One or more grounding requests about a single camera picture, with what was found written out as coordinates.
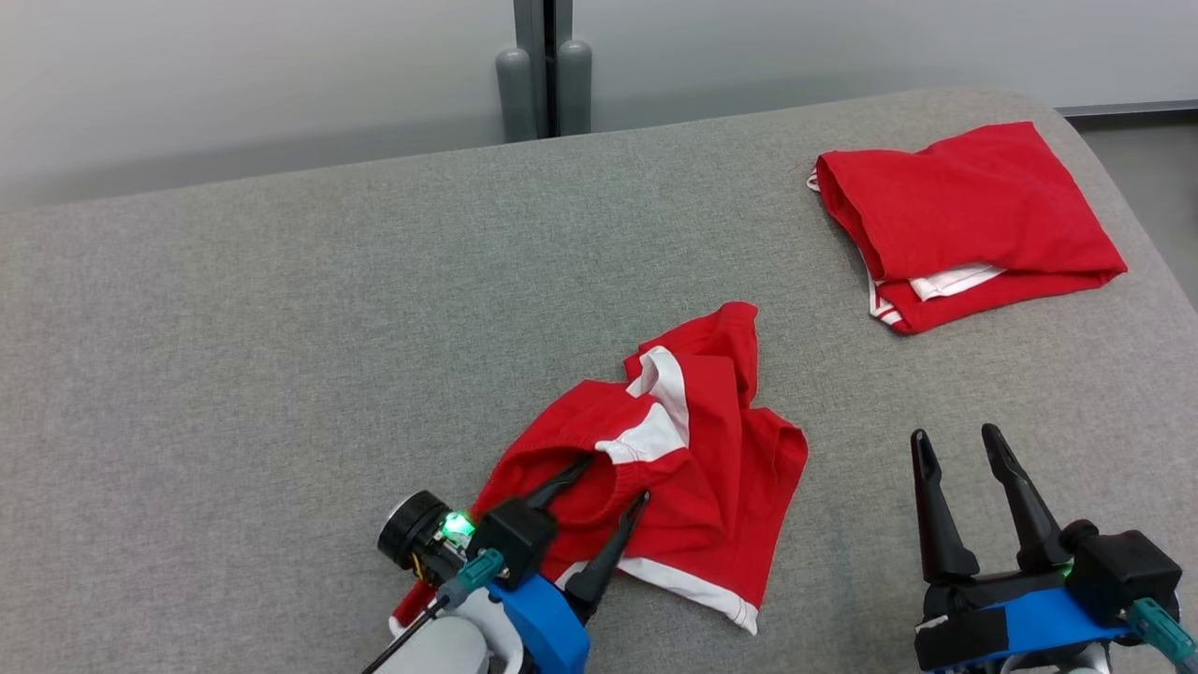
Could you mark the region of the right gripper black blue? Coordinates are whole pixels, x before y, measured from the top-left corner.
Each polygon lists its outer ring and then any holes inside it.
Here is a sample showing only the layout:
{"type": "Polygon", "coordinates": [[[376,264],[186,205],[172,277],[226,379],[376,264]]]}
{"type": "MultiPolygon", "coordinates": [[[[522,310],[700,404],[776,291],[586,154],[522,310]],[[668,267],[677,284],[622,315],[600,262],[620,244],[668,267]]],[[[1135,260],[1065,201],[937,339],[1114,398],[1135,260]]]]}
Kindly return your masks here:
{"type": "Polygon", "coordinates": [[[1105,629],[1065,590],[1071,560],[1061,528],[1015,456],[1000,427],[981,427],[992,475],[1014,517],[1019,573],[980,577],[976,555],[961,540],[942,491],[942,468],[928,433],[910,435],[916,533],[928,584],[924,623],[916,625],[916,664],[924,674],[1113,674],[1112,640],[1126,623],[1105,629]]]}

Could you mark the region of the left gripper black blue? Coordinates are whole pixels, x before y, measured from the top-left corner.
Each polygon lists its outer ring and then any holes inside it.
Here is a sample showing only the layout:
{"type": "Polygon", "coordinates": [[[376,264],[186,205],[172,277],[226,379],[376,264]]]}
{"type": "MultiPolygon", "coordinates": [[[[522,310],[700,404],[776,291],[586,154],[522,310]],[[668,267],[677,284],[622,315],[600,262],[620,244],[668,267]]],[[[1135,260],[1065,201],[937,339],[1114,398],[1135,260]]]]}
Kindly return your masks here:
{"type": "MultiPolygon", "coordinates": [[[[594,455],[583,455],[565,464],[524,503],[547,512],[593,460],[594,455]]],[[[411,623],[394,623],[377,669],[485,674],[497,658],[504,662],[502,674],[583,674],[591,649],[583,624],[603,603],[649,500],[651,491],[645,490],[624,509],[613,535],[565,581],[564,593],[541,573],[506,593],[497,584],[497,577],[506,575],[497,551],[466,558],[482,517],[454,511],[430,491],[409,496],[392,509],[377,547],[398,567],[431,585],[432,595],[411,623]]]]}

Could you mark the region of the red shorts with white trim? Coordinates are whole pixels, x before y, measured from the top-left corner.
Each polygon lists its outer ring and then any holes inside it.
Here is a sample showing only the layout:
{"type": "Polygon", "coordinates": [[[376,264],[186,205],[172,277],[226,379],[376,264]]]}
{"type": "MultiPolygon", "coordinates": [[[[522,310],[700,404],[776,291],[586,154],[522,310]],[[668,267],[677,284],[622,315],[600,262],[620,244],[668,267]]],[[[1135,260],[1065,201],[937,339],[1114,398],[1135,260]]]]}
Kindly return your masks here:
{"type": "Polygon", "coordinates": [[[468,508],[474,523],[582,459],[551,503],[541,572],[581,571],[641,493],[651,496],[621,572],[719,611],[757,633],[776,542],[809,449],[803,431],[754,405],[757,308],[731,300],[624,362],[624,381],[585,379],[518,436],[468,508]]]}

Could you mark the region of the red white basketball jersey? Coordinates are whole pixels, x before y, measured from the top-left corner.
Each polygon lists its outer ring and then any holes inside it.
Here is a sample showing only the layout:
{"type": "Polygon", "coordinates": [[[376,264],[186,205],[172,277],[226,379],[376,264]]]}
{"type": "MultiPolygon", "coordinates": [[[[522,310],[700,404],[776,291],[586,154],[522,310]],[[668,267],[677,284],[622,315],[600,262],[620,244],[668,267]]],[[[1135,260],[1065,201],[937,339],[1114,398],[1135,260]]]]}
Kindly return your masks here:
{"type": "Polygon", "coordinates": [[[920,151],[827,151],[806,184],[864,261],[872,318],[901,334],[1101,287],[1127,271],[1030,121],[920,151]]]}

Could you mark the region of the grey partition post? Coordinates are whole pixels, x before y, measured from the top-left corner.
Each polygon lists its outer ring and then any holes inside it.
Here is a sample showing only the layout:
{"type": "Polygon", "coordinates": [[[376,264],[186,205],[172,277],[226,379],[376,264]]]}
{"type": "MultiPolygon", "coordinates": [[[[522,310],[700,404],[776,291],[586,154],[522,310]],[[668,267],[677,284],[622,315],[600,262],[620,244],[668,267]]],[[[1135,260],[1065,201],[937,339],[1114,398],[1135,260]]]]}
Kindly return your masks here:
{"type": "Polygon", "coordinates": [[[504,142],[593,130],[593,51],[575,0],[512,0],[515,47],[495,59],[504,142]]]}

